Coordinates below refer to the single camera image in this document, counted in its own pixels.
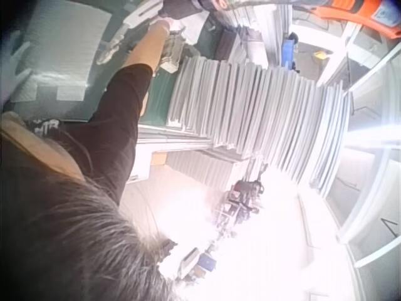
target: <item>black sleeve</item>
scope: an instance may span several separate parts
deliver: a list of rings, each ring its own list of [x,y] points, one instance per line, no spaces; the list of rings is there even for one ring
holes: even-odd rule
[[[83,174],[117,204],[135,160],[138,120],[152,75],[151,67],[143,64],[121,69],[89,122],[65,129],[70,140],[67,150]]]

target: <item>floor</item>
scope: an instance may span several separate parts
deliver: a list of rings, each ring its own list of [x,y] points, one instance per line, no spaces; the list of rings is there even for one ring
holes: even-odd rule
[[[297,189],[274,171],[263,174],[262,181],[265,209],[221,246],[216,270],[185,291],[189,300],[357,300],[348,253],[336,243],[326,205],[315,206],[321,200],[305,193],[300,202]],[[121,212],[146,240],[167,236],[185,256],[207,241],[211,208],[221,196],[157,166],[149,180],[127,186]]]

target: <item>person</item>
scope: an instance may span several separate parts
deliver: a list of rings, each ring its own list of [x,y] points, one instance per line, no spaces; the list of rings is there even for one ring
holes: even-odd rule
[[[39,137],[1,120],[1,300],[175,300],[118,205],[138,120],[170,23],[159,20],[111,79],[86,124]]]

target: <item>green surface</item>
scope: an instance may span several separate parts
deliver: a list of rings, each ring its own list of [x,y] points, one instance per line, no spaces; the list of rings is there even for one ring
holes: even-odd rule
[[[165,126],[177,76],[178,72],[174,74],[170,74],[165,70],[157,72],[149,88],[148,104],[144,115],[139,120],[140,124],[157,127]]]
[[[210,59],[214,57],[223,30],[222,26],[217,24],[214,30],[209,31],[209,28],[213,26],[215,26],[214,22],[209,17],[200,33],[198,43],[195,45],[200,55]],[[145,114],[140,119],[140,124],[153,125],[156,127],[165,126],[167,114],[169,112],[170,99],[178,72],[170,74],[163,69],[157,72],[149,88],[148,104]]]

